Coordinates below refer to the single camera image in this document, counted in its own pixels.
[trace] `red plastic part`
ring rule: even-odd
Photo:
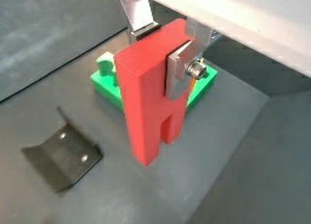
[[[167,55],[192,38],[177,19],[115,55],[128,135],[136,159],[147,166],[159,154],[160,139],[179,136],[188,91],[171,101],[164,95]]]

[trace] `black bracket with holes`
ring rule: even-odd
[[[59,107],[57,110],[65,120],[64,127],[41,145],[24,148],[21,152],[48,185],[61,191],[88,173],[103,153]]]

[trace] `green plastic holder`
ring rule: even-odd
[[[91,75],[95,90],[115,104],[115,106],[123,111],[123,101],[120,88],[115,73],[115,60],[113,54],[104,53],[96,60],[99,70]],[[187,112],[192,109],[203,94],[209,89],[213,79],[217,75],[217,71],[204,64],[207,67],[207,74],[200,80],[196,81],[192,88],[188,101]]]

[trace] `bolt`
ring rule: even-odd
[[[84,155],[84,156],[81,157],[81,162],[87,162],[87,160],[88,160],[88,155]]]
[[[199,63],[199,61],[193,60],[185,69],[185,74],[195,80],[199,80],[205,75],[205,73],[207,68]]]
[[[60,139],[64,139],[65,138],[65,133],[61,133],[60,134]]]

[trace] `white panel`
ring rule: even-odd
[[[309,0],[155,0],[311,76]]]

